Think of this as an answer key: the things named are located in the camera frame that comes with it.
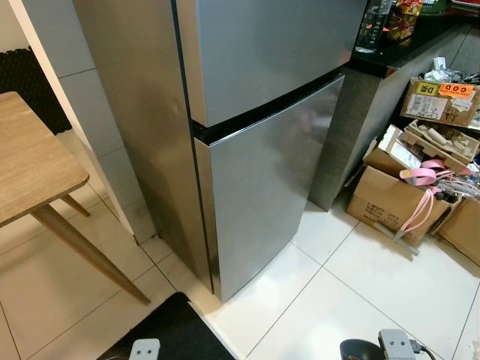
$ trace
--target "refrigerator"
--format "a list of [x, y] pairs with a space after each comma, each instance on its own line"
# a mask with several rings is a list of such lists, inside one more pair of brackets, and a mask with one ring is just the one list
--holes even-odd
[[222, 301], [299, 228], [365, 2], [74, 0], [156, 230]]

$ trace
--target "floor mat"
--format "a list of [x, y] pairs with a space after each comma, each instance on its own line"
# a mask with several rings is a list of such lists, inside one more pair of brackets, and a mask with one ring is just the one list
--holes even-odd
[[134, 341], [143, 338], [160, 340], [158, 360], [234, 359], [181, 292], [170, 296], [98, 360], [128, 360]]

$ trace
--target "wooden table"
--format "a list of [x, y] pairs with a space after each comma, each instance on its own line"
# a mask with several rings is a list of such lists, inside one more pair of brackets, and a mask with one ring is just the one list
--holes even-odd
[[89, 174], [16, 92], [0, 94], [0, 227], [32, 214], [81, 257], [143, 304], [149, 299], [49, 204], [89, 213], [68, 194]]

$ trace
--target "refrigerator door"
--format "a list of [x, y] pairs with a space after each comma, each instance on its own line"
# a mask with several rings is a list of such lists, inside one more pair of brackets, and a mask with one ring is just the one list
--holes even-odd
[[191, 118], [216, 125], [348, 62], [365, 4], [177, 1]]
[[299, 228], [343, 80], [211, 145], [194, 139], [214, 292], [222, 301]]

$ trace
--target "yellow label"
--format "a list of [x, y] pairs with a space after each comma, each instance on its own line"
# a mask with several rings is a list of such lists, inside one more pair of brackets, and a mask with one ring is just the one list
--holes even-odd
[[444, 96], [468, 99], [470, 94], [472, 94], [473, 88], [473, 85], [443, 83], [439, 92]]
[[417, 94], [435, 96], [437, 94], [438, 85], [429, 84], [428, 82], [420, 82], [417, 88]]

